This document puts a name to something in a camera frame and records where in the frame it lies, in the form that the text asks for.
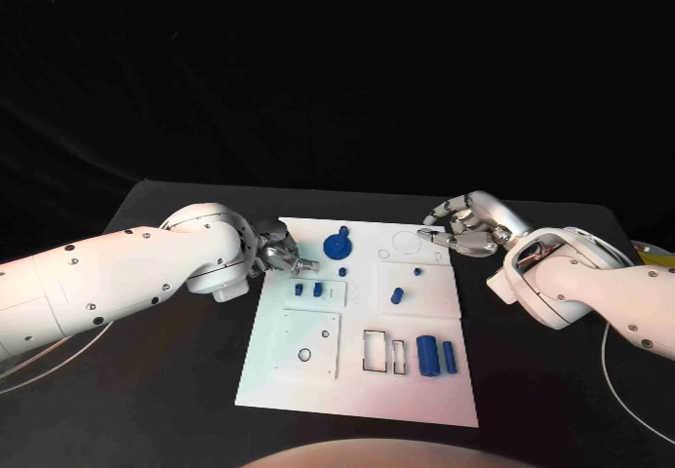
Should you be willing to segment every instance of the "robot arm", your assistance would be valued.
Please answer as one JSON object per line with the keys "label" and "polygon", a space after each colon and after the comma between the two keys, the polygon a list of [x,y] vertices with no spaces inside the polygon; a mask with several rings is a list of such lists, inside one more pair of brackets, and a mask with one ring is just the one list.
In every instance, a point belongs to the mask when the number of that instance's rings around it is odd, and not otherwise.
{"label": "robot arm", "polygon": [[271,238],[222,205],[190,205],[158,229],[127,229],[0,265],[0,361],[158,304],[183,284],[225,302],[248,292],[248,274],[316,271],[285,225],[274,226]]}
{"label": "robot arm", "polygon": [[506,303],[520,302],[557,330],[595,310],[636,346],[675,359],[675,269],[632,266],[617,249],[574,227],[531,233],[484,192],[448,200],[424,224],[448,214],[453,234],[421,229],[418,236],[469,256],[505,247],[503,266],[487,285]]}

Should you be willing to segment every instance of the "hole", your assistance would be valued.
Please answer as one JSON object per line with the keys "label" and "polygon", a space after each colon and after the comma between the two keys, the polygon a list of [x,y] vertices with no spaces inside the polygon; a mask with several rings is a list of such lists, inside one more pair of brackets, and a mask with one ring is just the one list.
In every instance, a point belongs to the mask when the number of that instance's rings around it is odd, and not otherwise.
{"label": "hole", "polygon": [[307,348],[303,348],[298,353],[298,359],[306,363],[310,360],[311,352]]}

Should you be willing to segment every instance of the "black curtain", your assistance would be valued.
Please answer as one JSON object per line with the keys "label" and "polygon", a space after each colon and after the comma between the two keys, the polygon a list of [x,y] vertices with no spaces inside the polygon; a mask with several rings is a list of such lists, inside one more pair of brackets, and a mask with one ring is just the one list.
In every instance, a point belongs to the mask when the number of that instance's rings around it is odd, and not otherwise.
{"label": "black curtain", "polygon": [[98,234],[144,178],[598,203],[675,248],[626,50],[431,12],[297,27],[216,7],[0,3],[0,260]]}

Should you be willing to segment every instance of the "black tabletop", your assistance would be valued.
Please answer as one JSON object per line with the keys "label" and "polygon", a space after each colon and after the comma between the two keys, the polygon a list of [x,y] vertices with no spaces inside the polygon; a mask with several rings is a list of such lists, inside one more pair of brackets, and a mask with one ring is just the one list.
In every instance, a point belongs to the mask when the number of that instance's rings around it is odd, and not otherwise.
{"label": "black tabletop", "polygon": [[[420,223],[454,195],[450,189],[434,198],[144,181],[107,232],[158,226],[202,202],[231,206],[249,221],[295,216]],[[535,227],[578,226],[632,254],[604,207],[509,206]],[[249,293],[222,304],[182,289],[115,323],[69,365],[0,397],[1,466],[236,466],[282,449],[357,437],[479,448],[538,466],[672,465],[675,448],[623,412],[607,390],[601,319],[590,314],[554,331],[518,304],[506,306],[484,284],[502,256],[453,254],[479,429],[236,407],[261,290],[255,279]],[[626,402],[673,434],[675,364],[614,332],[607,362]]]}

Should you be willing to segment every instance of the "blue object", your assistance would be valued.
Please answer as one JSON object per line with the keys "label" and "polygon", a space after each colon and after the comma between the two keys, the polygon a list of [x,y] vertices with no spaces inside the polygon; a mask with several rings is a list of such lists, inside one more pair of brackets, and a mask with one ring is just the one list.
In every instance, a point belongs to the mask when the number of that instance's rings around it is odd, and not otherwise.
{"label": "blue object", "polygon": [[342,260],[352,253],[352,241],[349,240],[347,226],[340,227],[340,232],[327,236],[323,241],[323,253],[333,260]]}
{"label": "blue object", "polygon": [[443,354],[445,356],[447,373],[457,373],[457,365],[454,364],[453,343],[443,341]]}
{"label": "blue object", "polygon": [[394,290],[394,294],[391,295],[391,303],[398,304],[402,298],[404,298],[404,290],[401,288],[396,288]]}
{"label": "blue object", "polygon": [[424,377],[435,377],[440,375],[438,349],[432,336],[418,336],[418,359],[420,375]]}

